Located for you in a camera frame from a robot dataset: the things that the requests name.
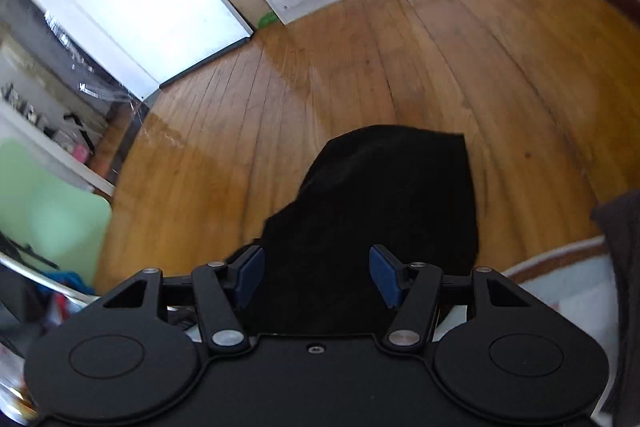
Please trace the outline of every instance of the green chair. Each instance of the green chair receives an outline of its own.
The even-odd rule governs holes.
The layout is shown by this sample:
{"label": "green chair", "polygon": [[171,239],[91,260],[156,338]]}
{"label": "green chair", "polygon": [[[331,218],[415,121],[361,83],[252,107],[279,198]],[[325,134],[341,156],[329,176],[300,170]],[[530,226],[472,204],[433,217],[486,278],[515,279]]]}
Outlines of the green chair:
{"label": "green chair", "polygon": [[[0,143],[0,231],[91,285],[111,220],[102,197],[47,172],[15,140]],[[30,258],[43,271],[50,267]]]}

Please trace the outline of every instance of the screw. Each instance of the screw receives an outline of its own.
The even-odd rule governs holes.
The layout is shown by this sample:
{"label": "screw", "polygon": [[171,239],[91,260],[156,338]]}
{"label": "screw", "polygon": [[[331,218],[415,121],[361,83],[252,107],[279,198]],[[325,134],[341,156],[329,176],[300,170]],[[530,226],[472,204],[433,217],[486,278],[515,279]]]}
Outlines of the screw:
{"label": "screw", "polygon": [[408,347],[420,342],[420,335],[413,330],[396,330],[389,333],[388,339],[394,346]]}
{"label": "screw", "polygon": [[220,330],[213,334],[211,340],[218,346],[237,346],[244,341],[244,334],[238,330]]}
{"label": "screw", "polygon": [[324,353],[324,346],[321,344],[312,344],[307,347],[306,350],[310,352],[312,355],[319,355],[320,353]]}

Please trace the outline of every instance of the black cloth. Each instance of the black cloth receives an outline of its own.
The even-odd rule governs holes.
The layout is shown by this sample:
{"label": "black cloth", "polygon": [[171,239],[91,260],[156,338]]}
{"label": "black cloth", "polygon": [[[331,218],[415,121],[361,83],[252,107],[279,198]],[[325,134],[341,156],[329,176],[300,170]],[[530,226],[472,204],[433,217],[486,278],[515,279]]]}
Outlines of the black cloth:
{"label": "black cloth", "polygon": [[468,275],[474,265],[464,137],[377,125],[330,140],[257,243],[266,269],[241,317],[249,331],[381,335],[392,313],[369,275],[372,245],[450,275]]}
{"label": "black cloth", "polygon": [[597,206],[591,215],[604,232],[618,292],[618,371],[603,410],[614,427],[640,423],[640,190]]}

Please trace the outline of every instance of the blue gripper pad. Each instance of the blue gripper pad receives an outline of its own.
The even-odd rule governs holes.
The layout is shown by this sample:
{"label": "blue gripper pad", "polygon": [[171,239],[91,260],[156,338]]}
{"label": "blue gripper pad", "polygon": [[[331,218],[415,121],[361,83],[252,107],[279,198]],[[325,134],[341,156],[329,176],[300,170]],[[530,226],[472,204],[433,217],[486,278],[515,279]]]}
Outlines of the blue gripper pad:
{"label": "blue gripper pad", "polygon": [[397,308],[402,304],[402,290],[398,285],[398,273],[376,247],[369,250],[369,273],[378,287],[380,295],[385,299],[387,308]]}
{"label": "blue gripper pad", "polygon": [[243,309],[254,296],[255,289],[264,275],[264,250],[260,248],[238,270],[238,283],[234,288],[236,307]]}

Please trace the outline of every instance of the floorboard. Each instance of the floorboard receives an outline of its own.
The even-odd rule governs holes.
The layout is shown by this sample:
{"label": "floorboard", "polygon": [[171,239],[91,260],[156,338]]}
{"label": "floorboard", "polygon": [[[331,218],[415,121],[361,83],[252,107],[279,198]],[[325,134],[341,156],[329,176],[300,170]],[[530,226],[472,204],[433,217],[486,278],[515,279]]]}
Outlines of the floorboard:
{"label": "floorboard", "polygon": [[334,136],[465,135],[479,264],[598,233],[640,187],[640,31],[602,0],[343,0],[165,90],[120,174],[96,284],[223,259],[291,201]]}

